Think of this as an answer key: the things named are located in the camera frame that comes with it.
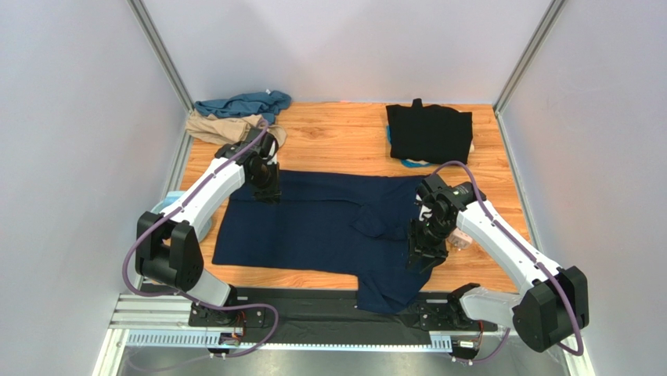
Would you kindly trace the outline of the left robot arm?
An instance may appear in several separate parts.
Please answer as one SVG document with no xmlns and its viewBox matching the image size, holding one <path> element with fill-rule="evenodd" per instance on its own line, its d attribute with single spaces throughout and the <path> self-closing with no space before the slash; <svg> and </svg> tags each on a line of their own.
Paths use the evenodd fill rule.
<svg viewBox="0 0 667 376">
<path fill-rule="evenodd" d="M 212 309 L 227 305 L 232 287 L 204 267 L 200 240 L 223 202 L 248 186 L 256 200 L 279 200 L 277 140 L 270 134 L 222 146 L 203 175 L 162 211 L 145 212 L 132 247 L 135 271 Z"/>
</svg>

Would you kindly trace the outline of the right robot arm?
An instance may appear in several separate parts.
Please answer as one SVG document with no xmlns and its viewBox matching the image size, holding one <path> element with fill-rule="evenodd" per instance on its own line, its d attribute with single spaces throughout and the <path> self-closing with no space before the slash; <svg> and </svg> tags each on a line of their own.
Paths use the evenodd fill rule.
<svg viewBox="0 0 667 376">
<path fill-rule="evenodd" d="M 447 185 L 438 175 L 416 189 L 420 207 L 409 223 L 407 269 L 425 273 L 448 256 L 447 237 L 460 230 L 491 256 L 517 293 L 467 284 L 448 295 L 455 325 L 486 321 L 509 328 L 535 352 L 559 346 L 572 336 L 582 349 L 589 324 L 588 281 L 576 266 L 561 267 L 514 230 L 472 182 Z"/>
</svg>

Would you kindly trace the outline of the navy blue t shirt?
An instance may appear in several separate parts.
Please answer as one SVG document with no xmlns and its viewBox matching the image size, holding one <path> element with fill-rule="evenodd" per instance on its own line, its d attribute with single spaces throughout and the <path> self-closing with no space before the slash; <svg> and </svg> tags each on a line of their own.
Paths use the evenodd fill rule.
<svg viewBox="0 0 667 376">
<path fill-rule="evenodd" d="M 398 313 L 431 278 L 408 266 L 421 180 L 284 171 L 278 204 L 257 201 L 243 186 L 229 198 L 212 262 L 353 275 L 360 309 Z"/>
</svg>

